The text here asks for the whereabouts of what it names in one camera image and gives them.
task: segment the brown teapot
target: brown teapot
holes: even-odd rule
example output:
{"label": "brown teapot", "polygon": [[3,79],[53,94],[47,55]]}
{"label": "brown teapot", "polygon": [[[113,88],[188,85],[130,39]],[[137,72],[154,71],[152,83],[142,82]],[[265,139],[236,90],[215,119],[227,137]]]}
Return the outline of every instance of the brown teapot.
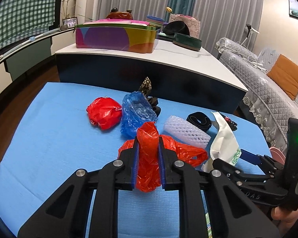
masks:
{"label": "brown teapot", "polygon": [[132,10],[127,10],[126,12],[119,12],[117,8],[112,8],[110,13],[107,15],[106,19],[133,20],[131,12]]}

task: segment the gray quilted sofa cover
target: gray quilted sofa cover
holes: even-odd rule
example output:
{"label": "gray quilted sofa cover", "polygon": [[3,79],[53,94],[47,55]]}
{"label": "gray quilted sofa cover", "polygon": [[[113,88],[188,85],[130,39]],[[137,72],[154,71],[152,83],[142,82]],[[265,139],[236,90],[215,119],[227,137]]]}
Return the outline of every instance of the gray quilted sofa cover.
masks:
{"label": "gray quilted sofa cover", "polygon": [[[220,61],[249,89],[243,102],[249,106],[256,122],[261,125],[267,141],[286,154],[288,119],[298,119],[298,95],[294,101],[291,100],[266,72],[248,63],[247,57],[251,52],[238,49],[236,45],[239,44],[236,43],[229,45],[234,46],[232,50],[230,47],[223,47],[223,41],[219,42],[216,48],[221,48]],[[279,53],[271,48],[263,49],[258,57],[253,55],[267,71],[273,67],[278,56]]]}

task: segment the red plastic bag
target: red plastic bag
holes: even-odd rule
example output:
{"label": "red plastic bag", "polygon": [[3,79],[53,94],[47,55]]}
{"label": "red plastic bag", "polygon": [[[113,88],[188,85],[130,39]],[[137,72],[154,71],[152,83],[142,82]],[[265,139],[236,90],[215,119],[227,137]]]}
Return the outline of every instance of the red plastic bag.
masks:
{"label": "red plastic bag", "polygon": [[173,150],[177,153],[179,160],[189,163],[193,167],[202,164],[208,158],[207,152],[204,149],[180,143],[167,135],[160,136],[166,149]]}
{"label": "red plastic bag", "polygon": [[91,124],[107,130],[121,119],[121,105],[110,97],[96,98],[86,109]]}
{"label": "red plastic bag", "polygon": [[137,131],[139,141],[139,169],[136,188],[149,192],[160,184],[158,165],[159,133],[154,122],[145,122]]}
{"label": "red plastic bag", "polygon": [[[175,151],[180,160],[193,167],[200,165],[208,158],[204,149],[177,142],[167,135],[160,136],[166,149]],[[136,188],[143,192],[153,191],[161,185],[158,165],[159,134],[154,122],[145,122],[137,131],[137,139],[139,141],[139,169]],[[118,150],[118,157],[122,150],[130,149],[133,145],[134,140],[127,140]]]}

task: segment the white desk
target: white desk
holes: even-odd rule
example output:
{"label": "white desk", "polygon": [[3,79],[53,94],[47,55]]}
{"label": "white desk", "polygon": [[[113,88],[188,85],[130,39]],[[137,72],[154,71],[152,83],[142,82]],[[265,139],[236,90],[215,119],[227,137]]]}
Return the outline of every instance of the white desk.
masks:
{"label": "white desk", "polygon": [[179,69],[191,71],[206,77],[221,81],[247,92],[243,83],[227,69],[219,60],[201,47],[199,52],[179,47],[172,42],[158,40],[155,50],[151,54],[139,54],[126,51],[76,48],[76,45],[64,47],[55,54],[89,54],[110,55],[155,62]]}
{"label": "white desk", "polygon": [[148,76],[152,96],[234,112],[248,90],[220,61],[203,48],[156,42],[151,54],[67,46],[55,52],[60,81],[132,92]]}

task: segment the colorful storage box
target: colorful storage box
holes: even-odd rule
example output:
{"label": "colorful storage box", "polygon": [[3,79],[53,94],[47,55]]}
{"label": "colorful storage box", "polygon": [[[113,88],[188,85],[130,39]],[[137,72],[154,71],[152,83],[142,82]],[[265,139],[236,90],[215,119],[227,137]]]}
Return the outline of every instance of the colorful storage box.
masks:
{"label": "colorful storage box", "polygon": [[121,23],[76,25],[76,47],[152,53],[160,27]]}

